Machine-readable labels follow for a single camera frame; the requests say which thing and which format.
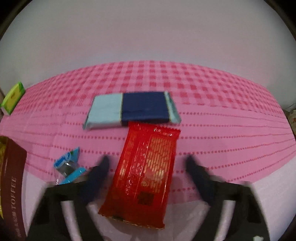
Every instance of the brown package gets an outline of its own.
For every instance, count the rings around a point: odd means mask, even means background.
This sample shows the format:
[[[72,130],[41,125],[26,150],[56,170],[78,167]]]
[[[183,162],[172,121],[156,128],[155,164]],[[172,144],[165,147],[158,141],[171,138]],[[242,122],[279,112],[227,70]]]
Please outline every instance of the brown package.
[[[22,178],[27,152],[7,137],[0,137],[0,199],[2,215],[8,228],[18,240],[26,239],[22,218]]]

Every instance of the red wrapper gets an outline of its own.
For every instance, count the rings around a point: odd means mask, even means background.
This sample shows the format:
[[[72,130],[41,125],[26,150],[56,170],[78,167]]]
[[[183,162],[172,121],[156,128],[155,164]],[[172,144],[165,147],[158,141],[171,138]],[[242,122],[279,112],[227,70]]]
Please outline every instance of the red wrapper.
[[[180,130],[134,122],[128,126],[113,183],[99,214],[164,228]]]

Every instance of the pink gingham pattern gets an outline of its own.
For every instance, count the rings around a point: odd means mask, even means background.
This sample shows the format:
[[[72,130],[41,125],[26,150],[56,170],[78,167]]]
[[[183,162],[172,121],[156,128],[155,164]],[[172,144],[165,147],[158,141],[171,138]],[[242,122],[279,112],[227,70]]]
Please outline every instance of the pink gingham pattern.
[[[84,131],[96,95],[169,91],[181,115],[170,202],[196,200],[183,159],[192,154],[229,182],[259,180],[296,154],[291,128],[272,94],[259,84],[220,70],[163,61],[101,64],[57,75],[26,90],[0,134],[28,152],[25,168],[54,179],[53,162],[81,148],[79,163],[89,168],[102,154],[112,157],[113,174],[127,128]]]

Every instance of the white table surface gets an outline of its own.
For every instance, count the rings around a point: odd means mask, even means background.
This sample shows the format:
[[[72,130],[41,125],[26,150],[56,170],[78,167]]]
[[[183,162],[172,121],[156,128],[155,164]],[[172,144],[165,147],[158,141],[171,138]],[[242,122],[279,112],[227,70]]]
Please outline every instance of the white table surface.
[[[296,42],[263,0],[33,0],[0,41],[0,87],[7,93],[18,81],[28,87],[68,70],[140,59],[221,69],[267,87],[282,107],[296,100]],[[295,172],[293,158],[253,185],[272,241],[296,213]],[[37,201],[43,187],[42,180],[25,173],[26,228],[36,205],[28,197]],[[152,235],[185,240],[204,208],[201,202],[169,205],[167,233],[125,227],[122,235],[126,240],[151,240]],[[116,240],[121,227],[98,220],[104,235]]]

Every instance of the checkered tablecloth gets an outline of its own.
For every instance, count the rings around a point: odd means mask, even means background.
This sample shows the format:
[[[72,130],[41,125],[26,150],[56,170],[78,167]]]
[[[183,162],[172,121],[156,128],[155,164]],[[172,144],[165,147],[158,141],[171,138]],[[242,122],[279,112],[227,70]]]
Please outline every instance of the checkered tablecloth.
[[[25,168],[45,181],[54,180],[54,160],[77,146],[79,163],[86,168],[102,154],[111,155],[111,180],[128,129],[84,131],[82,124],[96,95],[134,91],[169,91],[182,118],[174,126],[181,135],[170,202],[198,198],[184,172],[187,154],[235,183],[259,180],[296,154],[291,128],[264,87],[220,70],[163,61],[101,64],[36,84],[3,118],[0,134],[27,150]]]

